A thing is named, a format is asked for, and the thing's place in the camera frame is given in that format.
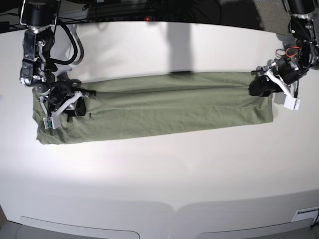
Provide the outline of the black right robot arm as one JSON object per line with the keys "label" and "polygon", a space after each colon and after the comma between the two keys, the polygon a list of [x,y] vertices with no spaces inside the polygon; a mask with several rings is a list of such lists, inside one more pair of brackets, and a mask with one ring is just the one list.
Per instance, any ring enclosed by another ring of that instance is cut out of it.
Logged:
{"label": "black right robot arm", "polygon": [[[78,46],[69,28],[59,17],[58,0],[25,0],[20,13],[20,24],[26,26],[23,38],[23,60],[20,82],[39,93],[39,101],[44,103],[48,117],[62,110],[69,117],[86,114],[84,98],[96,95],[95,91],[83,89],[78,80],[57,80],[54,76],[57,65],[70,65],[78,56]],[[73,47],[69,60],[51,57],[55,43],[55,31],[60,25]]]}

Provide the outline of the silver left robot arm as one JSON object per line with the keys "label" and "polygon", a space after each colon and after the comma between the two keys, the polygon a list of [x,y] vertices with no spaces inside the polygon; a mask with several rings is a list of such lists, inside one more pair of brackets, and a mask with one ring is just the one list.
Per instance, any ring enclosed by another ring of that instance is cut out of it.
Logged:
{"label": "silver left robot arm", "polygon": [[258,67],[251,74],[255,79],[249,85],[249,95],[267,97],[284,91],[310,69],[319,68],[319,2],[317,0],[284,0],[290,16],[288,31],[293,39],[283,43],[284,53]]}

